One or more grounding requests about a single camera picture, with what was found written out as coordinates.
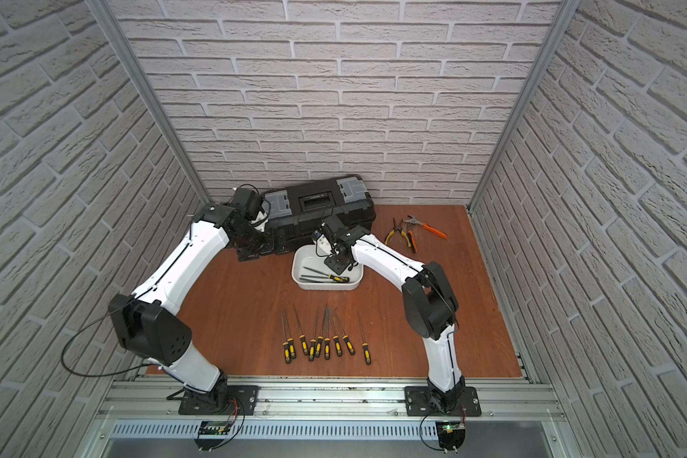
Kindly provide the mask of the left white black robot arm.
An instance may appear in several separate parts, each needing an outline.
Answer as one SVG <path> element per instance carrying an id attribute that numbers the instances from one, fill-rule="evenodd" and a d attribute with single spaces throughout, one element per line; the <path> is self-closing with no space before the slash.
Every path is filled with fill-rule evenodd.
<path id="1" fill-rule="evenodd" d="M 108 306 L 120 346 L 183 383 L 209 395 L 223 373 L 193 344 L 192 330 L 177 315 L 207 265 L 231 246 L 257 255 L 268 244 L 269 210 L 254 188 L 239 187 L 227 204 L 207 204 L 192 219 L 179 245 L 151 276 L 128 296 Z"/>

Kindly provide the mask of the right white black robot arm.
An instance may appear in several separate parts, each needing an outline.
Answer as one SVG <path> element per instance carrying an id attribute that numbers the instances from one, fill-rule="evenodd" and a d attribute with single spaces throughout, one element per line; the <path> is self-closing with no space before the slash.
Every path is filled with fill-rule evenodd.
<path id="1" fill-rule="evenodd" d="M 381 242 L 362 226 L 343 225 L 337 216 L 323 220 L 313 233 L 323 250 L 324 264 L 342 274 L 358 264 L 391 282 L 403 296 L 406 320 L 423 339 L 429 364 L 427 400 L 435 411 L 446 414 L 457 407 L 465 388 L 458 366 L 455 332 L 458 301 L 443 267 L 420 263 Z"/>

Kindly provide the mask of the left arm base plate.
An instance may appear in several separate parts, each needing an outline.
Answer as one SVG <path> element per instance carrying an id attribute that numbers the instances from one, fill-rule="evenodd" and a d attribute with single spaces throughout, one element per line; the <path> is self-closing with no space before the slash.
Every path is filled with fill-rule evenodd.
<path id="1" fill-rule="evenodd" d="M 253 415 L 260 387 L 258 385 L 222 385 L 209 393 L 183 389 L 179 415 L 214 416 Z"/>

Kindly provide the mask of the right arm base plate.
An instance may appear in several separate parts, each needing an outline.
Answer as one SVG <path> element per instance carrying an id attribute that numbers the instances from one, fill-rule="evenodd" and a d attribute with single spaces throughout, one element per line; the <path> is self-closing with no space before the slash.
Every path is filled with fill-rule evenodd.
<path id="1" fill-rule="evenodd" d="M 457 385 L 441 393 L 433 387 L 411 385 L 404 388 L 406 415 L 410 417 L 453 416 L 467 418 L 482 415 L 480 400 L 474 387 Z"/>

